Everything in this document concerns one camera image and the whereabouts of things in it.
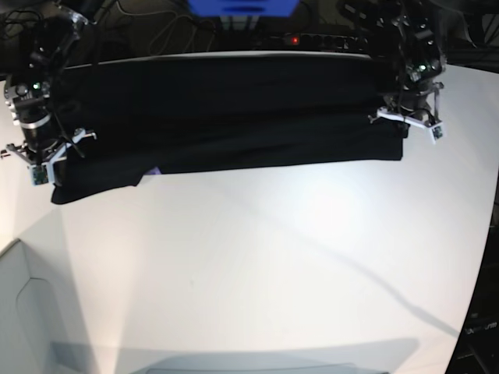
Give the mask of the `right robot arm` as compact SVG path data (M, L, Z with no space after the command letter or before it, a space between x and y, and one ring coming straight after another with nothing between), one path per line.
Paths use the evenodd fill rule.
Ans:
M77 143L97 138L91 130L78 128L67 132L53 100L53 88L67 66L70 55L81 39L85 26L95 23L102 1L57 1L58 13L39 21L27 66L7 75L3 95L12 123L23 134L20 145L9 143L1 157L12 154L27 164L35 186L60 181L59 163L73 149L84 157Z

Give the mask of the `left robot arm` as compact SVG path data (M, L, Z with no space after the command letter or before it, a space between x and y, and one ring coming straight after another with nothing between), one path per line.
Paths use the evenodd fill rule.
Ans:
M421 129L433 143L443 139L444 84L437 78L445 71L447 59L427 2L340 1L337 7L352 22L361 49L393 71L393 87L370 122L383 119L404 130Z

